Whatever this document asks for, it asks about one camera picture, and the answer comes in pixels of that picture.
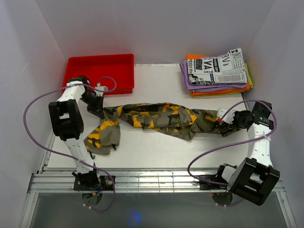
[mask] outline orange folded cloth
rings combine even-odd
[[[205,56],[200,56],[200,55],[193,55],[193,54],[187,54],[186,55],[186,60],[190,59],[190,58],[204,58]],[[249,90],[250,88],[252,88],[252,82],[251,79],[248,79],[247,82],[247,87],[246,88],[235,88],[235,89],[225,89],[225,90],[218,90],[218,91],[213,91],[213,92],[190,92],[190,95],[192,97],[200,97],[200,96],[208,96],[208,95],[228,95],[228,94],[237,94],[237,93],[241,93],[244,91]]]

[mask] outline camouflage garment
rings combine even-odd
[[[232,124],[219,122],[217,111],[188,109],[170,103],[127,104],[104,108],[104,119],[85,139],[88,151],[108,154],[119,145],[119,118],[131,126],[154,129],[163,134],[191,140],[197,133],[220,133],[226,136],[240,129]]]

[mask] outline stack of folded clothes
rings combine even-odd
[[[240,48],[219,57],[187,54],[180,67],[192,97],[236,94],[253,87]]]

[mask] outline white tabletop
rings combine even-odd
[[[241,94],[191,98],[183,87],[180,67],[176,64],[136,65],[135,88],[129,95],[112,95],[104,99],[104,107],[134,103],[170,102],[187,108],[217,110],[230,108],[242,100]],[[99,120],[86,111],[86,104],[79,102],[87,136]],[[241,104],[235,110],[244,110]],[[154,130],[135,129],[120,120],[121,139],[117,150],[109,155],[96,155],[97,167],[106,169],[184,169],[196,156],[220,145],[248,140],[246,130],[222,137],[220,134],[200,133],[191,141],[175,138]],[[66,145],[56,137],[53,150],[70,154]],[[217,168],[223,163],[239,165],[247,156],[248,145],[239,145],[213,152],[199,159],[193,168]],[[75,169],[74,160],[51,154],[49,169]]]

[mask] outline red plastic container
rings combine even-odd
[[[134,55],[107,55],[107,56],[85,56],[72,57],[68,60],[63,86],[67,85],[70,78],[81,75],[87,76],[92,86],[97,86],[98,79],[102,76],[109,76],[117,83],[117,88],[109,94],[131,94],[134,88]],[[110,89],[114,82],[105,78],[100,84]]]

